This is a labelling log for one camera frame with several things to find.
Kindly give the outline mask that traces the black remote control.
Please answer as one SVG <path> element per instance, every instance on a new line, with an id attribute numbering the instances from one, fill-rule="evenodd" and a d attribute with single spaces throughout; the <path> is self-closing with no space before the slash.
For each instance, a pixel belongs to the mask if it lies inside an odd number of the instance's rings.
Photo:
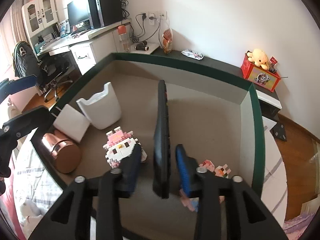
<path id="1" fill-rule="evenodd" d="M 160 198 L 168 199 L 171 175 L 171 150 L 167 87 L 164 80 L 160 80 L 158 83 L 158 111 L 153 140 L 153 191 Z"/>

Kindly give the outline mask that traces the pink green storage box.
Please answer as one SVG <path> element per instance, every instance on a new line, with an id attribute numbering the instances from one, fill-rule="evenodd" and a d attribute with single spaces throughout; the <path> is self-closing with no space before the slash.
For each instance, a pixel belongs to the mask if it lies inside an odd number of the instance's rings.
<path id="1" fill-rule="evenodd" d="M 110 82 L 117 125 L 147 153 L 125 158 L 117 174 L 104 157 L 103 131 L 89 128 L 69 175 L 41 142 L 57 113 L 36 110 L 36 153 L 63 194 L 32 239 L 261 239 L 269 217 L 260 197 L 265 143 L 260 106 L 247 81 L 201 64 L 161 56 L 112 54 L 58 101 L 75 105 Z"/>

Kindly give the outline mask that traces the black office chair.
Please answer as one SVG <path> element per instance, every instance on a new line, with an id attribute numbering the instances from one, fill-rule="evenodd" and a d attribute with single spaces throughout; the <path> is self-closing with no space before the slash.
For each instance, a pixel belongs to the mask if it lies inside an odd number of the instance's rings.
<path id="1" fill-rule="evenodd" d="M 48 94 L 51 91 L 58 101 L 58 88 L 73 82 L 70 77 L 64 78 L 71 67 L 71 63 L 65 57 L 57 55 L 38 59 L 28 42 L 21 41 L 16 44 L 12 61 L 16 77 L 36 76 L 36 85 L 44 94 L 45 102 L 49 101 Z"/>

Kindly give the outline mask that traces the pink pillow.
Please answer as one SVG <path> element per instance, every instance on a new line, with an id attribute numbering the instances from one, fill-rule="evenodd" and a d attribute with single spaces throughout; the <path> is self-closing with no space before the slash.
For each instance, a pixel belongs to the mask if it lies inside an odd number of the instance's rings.
<path id="1" fill-rule="evenodd" d="M 302 213 L 301 215 L 284 222 L 283 230 L 288 239 L 297 240 L 312 221 L 315 213 Z"/>

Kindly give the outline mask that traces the white square box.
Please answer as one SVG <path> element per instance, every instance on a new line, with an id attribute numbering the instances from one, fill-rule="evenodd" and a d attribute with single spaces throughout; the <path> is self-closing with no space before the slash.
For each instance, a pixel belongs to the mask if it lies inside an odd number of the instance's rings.
<path id="1" fill-rule="evenodd" d="M 83 114 L 66 104 L 53 122 L 53 126 L 67 137 L 80 142 L 90 122 Z"/>

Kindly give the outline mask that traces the copper metal cup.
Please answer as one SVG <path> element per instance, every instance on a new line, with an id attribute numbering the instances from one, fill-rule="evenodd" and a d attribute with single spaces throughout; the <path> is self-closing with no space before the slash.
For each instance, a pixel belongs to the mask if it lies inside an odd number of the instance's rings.
<path id="1" fill-rule="evenodd" d="M 71 173 L 79 166 L 82 159 L 79 146 L 59 130 L 44 134 L 41 142 L 50 162 L 60 173 Z"/>

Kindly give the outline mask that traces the white desk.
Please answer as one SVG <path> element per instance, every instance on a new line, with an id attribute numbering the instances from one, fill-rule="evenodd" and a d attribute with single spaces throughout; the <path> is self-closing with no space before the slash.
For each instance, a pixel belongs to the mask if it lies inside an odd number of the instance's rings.
<path id="1" fill-rule="evenodd" d="M 128 25 L 130 22 L 126 19 L 84 34 L 65 36 L 44 46 L 37 56 L 44 54 L 53 56 L 70 51 L 80 73 L 84 75 L 109 54 L 123 51 L 117 28 L 120 25 Z"/>

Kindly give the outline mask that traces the black bathroom scale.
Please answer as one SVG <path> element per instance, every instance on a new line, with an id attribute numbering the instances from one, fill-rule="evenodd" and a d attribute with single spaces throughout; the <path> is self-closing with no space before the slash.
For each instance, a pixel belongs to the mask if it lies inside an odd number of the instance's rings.
<path id="1" fill-rule="evenodd" d="M 287 141 L 285 127 L 284 124 L 281 122 L 278 122 L 274 125 L 274 127 L 271 129 L 271 134 L 274 138 L 277 138 L 282 141 Z"/>

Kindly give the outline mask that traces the black computer monitor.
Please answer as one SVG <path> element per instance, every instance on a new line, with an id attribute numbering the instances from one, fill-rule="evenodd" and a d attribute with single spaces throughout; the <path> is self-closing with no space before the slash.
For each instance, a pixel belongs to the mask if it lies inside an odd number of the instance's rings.
<path id="1" fill-rule="evenodd" d="M 72 33 L 91 29 L 87 0 L 74 0 L 67 4 L 67 12 Z"/>

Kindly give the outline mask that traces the black white TV cabinet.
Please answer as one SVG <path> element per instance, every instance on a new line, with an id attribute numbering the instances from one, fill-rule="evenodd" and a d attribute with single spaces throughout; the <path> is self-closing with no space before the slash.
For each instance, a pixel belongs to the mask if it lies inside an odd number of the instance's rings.
<path id="1" fill-rule="evenodd" d="M 248 86 L 248 81 L 243 78 L 242 70 L 234 65 L 204 57 L 202 60 L 195 60 L 184 56 L 180 51 L 173 50 L 169 54 L 165 54 L 161 48 L 157 48 L 153 56 L 160 57 L 160 62 L 168 64 L 171 67 L 191 71 L 196 74 L 203 74 L 209 77 L 218 77 L 222 81 L 226 81 L 228 77 L 231 81 L 240 86 Z M 262 115 L 279 121 L 279 111 L 282 109 L 279 97 L 276 92 L 271 92 L 256 83 L 257 96 L 260 102 Z"/>

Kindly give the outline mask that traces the red-capped plastic bottle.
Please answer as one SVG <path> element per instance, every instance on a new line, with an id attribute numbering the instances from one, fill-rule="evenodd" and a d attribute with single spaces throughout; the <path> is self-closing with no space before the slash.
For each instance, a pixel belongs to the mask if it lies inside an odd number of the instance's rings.
<path id="1" fill-rule="evenodd" d="M 131 43 L 127 33 L 126 26 L 120 25 L 117 30 L 118 30 L 119 40 L 121 45 L 123 46 L 124 51 L 129 53 L 131 51 Z"/>

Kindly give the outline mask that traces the red cartoon storage box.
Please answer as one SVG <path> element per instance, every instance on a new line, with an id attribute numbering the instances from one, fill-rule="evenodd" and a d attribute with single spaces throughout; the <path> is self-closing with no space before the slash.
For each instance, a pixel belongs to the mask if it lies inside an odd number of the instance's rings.
<path id="1" fill-rule="evenodd" d="M 259 85 L 271 92 L 274 92 L 277 84 L 281 80 L 277 73 L 272 73 L 257 67 L 254 63 L 249 62 L 248 56 L 245 55 L 241 65 L 243 78 Z"/>

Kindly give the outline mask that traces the yellow octopus plush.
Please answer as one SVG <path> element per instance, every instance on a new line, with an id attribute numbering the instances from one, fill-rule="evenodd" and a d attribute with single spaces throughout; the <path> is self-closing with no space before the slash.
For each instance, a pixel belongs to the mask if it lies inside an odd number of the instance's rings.
<path id="1" fill-rule="evenodd" d="M 257 67 L 263 68 L 263 70 L 269 70 L 268 57 L 261 49 L 254 49 L 246 53 L 248 61 L 253 63 Z"/>

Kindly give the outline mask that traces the small patterned packet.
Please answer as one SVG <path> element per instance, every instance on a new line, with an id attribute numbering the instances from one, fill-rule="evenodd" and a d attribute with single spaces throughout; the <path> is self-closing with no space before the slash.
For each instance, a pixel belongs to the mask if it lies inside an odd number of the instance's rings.
<path id="1" fill-rule="evenodd" d="M 204 58 L 204 55 L 202 53 L 198 53 L 198 52 L 193 51 L 191 49 L 183 50 L 183 51 L 181 51 L 181 54 L 186 57 L 189 57 L 191 59 L 195 59 L 195 60 L 199 60 L 199 61 Z"/>

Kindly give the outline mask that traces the white wall power outlet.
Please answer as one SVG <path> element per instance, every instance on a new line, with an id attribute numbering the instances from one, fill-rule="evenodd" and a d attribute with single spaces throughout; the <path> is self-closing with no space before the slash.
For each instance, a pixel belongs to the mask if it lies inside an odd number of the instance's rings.
<path id="1" fill-rule="evenodd" d="M 158 21 L 166 21 L 168 18 L 168 13 L 165 10 L 160 11 L 147 11 L 146 20 L 149 25 L 155 25 Z"/>

